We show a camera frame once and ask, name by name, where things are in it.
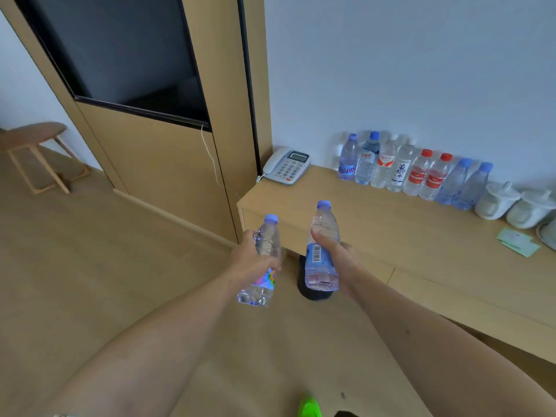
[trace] person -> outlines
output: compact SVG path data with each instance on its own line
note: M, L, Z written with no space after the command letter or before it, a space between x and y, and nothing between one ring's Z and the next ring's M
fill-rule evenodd
M184 391L203 347L239 290L269 267L253 231L218 277L180 295L112 339L45 406L41 417L163 417ZM330 251L340 291L371 319L435 416L556 416L556 401L510 361L366 270L346 244L313 233Z

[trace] clear plastic bottle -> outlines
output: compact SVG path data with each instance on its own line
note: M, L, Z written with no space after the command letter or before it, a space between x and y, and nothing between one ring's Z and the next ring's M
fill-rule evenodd
M455 195L458 194L463 183L465 183L467 172L472 163L473 160L471 158L462 158L458 161L458 164L448 174L444 184L438 190L434 198L436 202L440 204L452 204L454 202Z
M394 158L398 153L398 147L396 145L397 139L398 136L391 136L390 139L380 147L379 158L376 161L375 169L372 172L372 187L376 187L378 189L386 187L386 182L388 181L388 177L392 171Z
M440 160L430 168L427 180L419 192L419 197L428 201L434 200L438 190L450 170L450 161L454 156L450 153L440 155Z
M340 166L338 167L338 177L341 180L353 180L355 169L357 168L358 146L357 135L351 133L340 154Z
M421 191L425 177L433 165L433 151L423 149L421 155L415 160L409 171L409 176L404 183L404 193L407 196L417 196Z
M417 143L417 140L414 137L408 138L405 145L400 148L396 155L394 165L392 165L392 172L386 185L386 188L391 192L401 192L404 188L405 176L409 168L411 168L411 163L415 156L415 143Z
M367 185L371 182L372 171L380 152L379 135L379 132L371 132L369 140L363 145L355 170L355 182L358 184Z
M255 247L260 255L280 257L280 234L278 233L278 217L276 215L265 216L265 223L253 236ZM251 306L268 306L268 301L274 293L274 269L261 276L254 284L244 288L237 295L240 303Z
M475 206L477 200L479 200L479 197L483 194L488 183L488 175L493 168L494 164L491 162L483 162L479 166L479 169L469 177L469 180L463 184L456 195L454 200L454 206L456 208L468 211Z
M319 201L316 207L316 213L311 221L309 238L307 240L305 285L317 291L336 291L339 287L338 273L334 268L330 253L315 243L315 239L311 236L311 230L339 241L338 224L330 210L330 202L328 200Z

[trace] wooden stool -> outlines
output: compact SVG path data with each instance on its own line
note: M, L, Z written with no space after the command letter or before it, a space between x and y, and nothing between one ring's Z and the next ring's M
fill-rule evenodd
M17 170L35 195L56 187L56 184L58 184L66 193L70 192L70 189L68 189L64 182L59 178L58 174L54 172L50 164L46 161L45 157L38 149L39 143L46 142L46 140L54 139L56 143L58 143L58 145L60 145L60 147L69 154L69 156L78 161L83 167L83 171L78 176L73 177L68 181L77 180L78 178L84 177L91 172L89 167L78 160L73 152L70 151L68 147L58 138L58 136L65 130L66 126L61 123L48 122L38 123L36 125L24 125L23 127L18 127L0 133L0 150L8 152L8 155L10 155L10 158L12 159ZM46 168L46 171L48 171L48 173L54 178L56 183L43 187L42 189L37 189L33 186L31 180L29 180L29 177L25 174L23 167L14 154L14 151L24 148L29 148L29 150L37 157L39 162Z

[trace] colorful bottle label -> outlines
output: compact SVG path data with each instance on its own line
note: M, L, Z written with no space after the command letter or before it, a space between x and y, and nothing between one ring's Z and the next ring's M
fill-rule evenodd
M344 165L340 162L340 166L338 167L338 173L342 175L354 175L355 168L357 168L357 164L355 165Z
M274 290L274 269L268 268L268 271L255 281L255 287L268 288L269 290Z
M425 175L427 175L426 172L420 172L420 170L412 169L409 173L408 180L413 184L421 184L425 178Z
M363 151L361 154L361 160L369 163L374 163L376 161L376 154L372 151Z
M431 189L439 189L442 185L442 181L444 181L444 177L435 177L433 175L429 175L425 184Z
M311 268L313 266L325 266L330 273L338 275L328 250L316 243L307 245L307 254L305 258L305 267Z
M394 174L392 176L392 184L394 186L401 186L404 183L405 175L411 160L397 160L394 165Z
M394 158L395 155L379 155L379 160L376 162L378 165L380 165L381 167L392 167L392 164L394 163Z

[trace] person's left arm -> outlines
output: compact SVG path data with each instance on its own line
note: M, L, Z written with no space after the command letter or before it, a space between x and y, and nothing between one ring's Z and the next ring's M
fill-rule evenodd
M259 256L253 231L228 269L178 296L116 336L57 392L41 416L167 416L230 300L280 261Z

